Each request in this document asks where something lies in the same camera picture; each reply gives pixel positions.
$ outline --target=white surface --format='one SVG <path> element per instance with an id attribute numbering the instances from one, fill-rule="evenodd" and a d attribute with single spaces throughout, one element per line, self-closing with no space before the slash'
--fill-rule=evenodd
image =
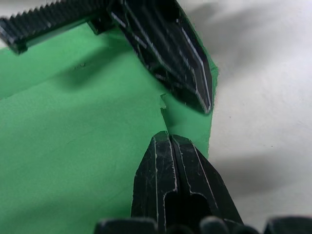
<path id="1" fill-rule="evenodd" d="M 10 15 L 45 0 L 0 3 Z M 312 214 L 312 0 L 180 0 L 220 68 L 210 161 L 243 220 Z"/>

